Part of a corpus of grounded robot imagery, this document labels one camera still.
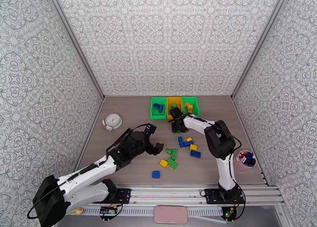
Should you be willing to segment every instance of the green block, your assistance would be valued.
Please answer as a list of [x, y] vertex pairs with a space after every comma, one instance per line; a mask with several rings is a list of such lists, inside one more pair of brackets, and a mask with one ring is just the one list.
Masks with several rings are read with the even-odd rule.
[[166, 153], [167, 153], [168, 155], [171, 155], [171, 154], [172, 154], [172, 150], [171, 150], [171, 149], [166, 149]]
[[177, 149], [173, 149], [172, 150], [172, 156], [171, 156], [171, 159], [175, 161], [176, 159], [176, 154], [177, 154]]
[[178, 166], [178, 164], [177, 164], [176, 162], [174, 162], [174, 160], [171, 159], [171, 158], [169, 158], [169, 159], [167, 160], [167, 163], [168, 163], [169, 166], [172, 167], [172, 169], [176, 169], [177, 166]]

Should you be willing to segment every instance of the pink phone case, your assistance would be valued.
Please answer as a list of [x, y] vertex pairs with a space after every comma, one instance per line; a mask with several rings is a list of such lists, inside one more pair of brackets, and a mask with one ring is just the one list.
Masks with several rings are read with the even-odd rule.
[[156, 206], [154, 222], [157, 224], [187, 224], [187, 208], [183, 206]]

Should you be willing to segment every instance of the white wall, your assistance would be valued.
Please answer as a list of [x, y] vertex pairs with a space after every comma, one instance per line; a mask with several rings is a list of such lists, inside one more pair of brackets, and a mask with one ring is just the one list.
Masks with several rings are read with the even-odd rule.
[[106, 95], [229, 95], [276, 0], [59, 0]]
[[317, 226], [317, 0], [289, 0], [235, 102], [296, 226]]
[[101, 97], [48, 0], [0, 6], [0, 226], [37, 226], [31, 200], [72, 172]]

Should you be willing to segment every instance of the pink cup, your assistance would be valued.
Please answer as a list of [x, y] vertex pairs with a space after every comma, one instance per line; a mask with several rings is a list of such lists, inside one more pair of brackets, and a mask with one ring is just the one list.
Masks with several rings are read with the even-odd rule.
[[233, 158], [233, 169], [234, 169], [236, 172], [243, 174], [243, 173], [245, 173], [248, 169], [254, 168], [254, 166], [255, 166], [256, 163], [257, 163], [257, 160], [255, 161], [255, 165], [254, 165], [253, 167], [249, 167], [249, 166], [247, 166], [247, 165], [244, 165], [244, 164], [241, 162], [240, 158], [239, 158], [240, 153], [247, 154], [247, 153], [250, 153], [250, 151], [242, 150], [242, 151], [239, 152], [239, 154], [238, 154], [237, 156], [235, 156], [235, 157]]

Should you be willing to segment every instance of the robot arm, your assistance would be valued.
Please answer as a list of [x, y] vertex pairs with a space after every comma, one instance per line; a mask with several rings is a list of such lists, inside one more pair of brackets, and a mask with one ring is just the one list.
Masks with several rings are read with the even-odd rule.
[[172, 124], [180, 132], [193, 129], [205, 135], [210, 153], [216, 158], [219, 172], [219, 191], [224, 202], [230, 200], [238, 191], [236, 184], [232, 154], [235, 141], [229, 135], [230, 131], [224, 121], [208, 121], [193, 114], [183, 114], [177, 107], [170, 110], [173, 117]]
[[148, 123], [138, 127], [141, 126], [146, 126], [143, 132], [127, 129], [106, 150], [105, 156], [89, 166], [59, 178], [53, 175], [46, 177], [33, 198], [37, 217], [29, 216], [32, 208], [28, 218], [38, 218], [42, 227], [50, 227], [66, 213], [92, 202], [103, 201], [108, 194], [115, 194], [116, 187], [109, 179], [88, 185], [127, 166], [143, 152], [157, 155], [163, 150], [163, 142], [153, 146], [149, 140], [156, 126]]

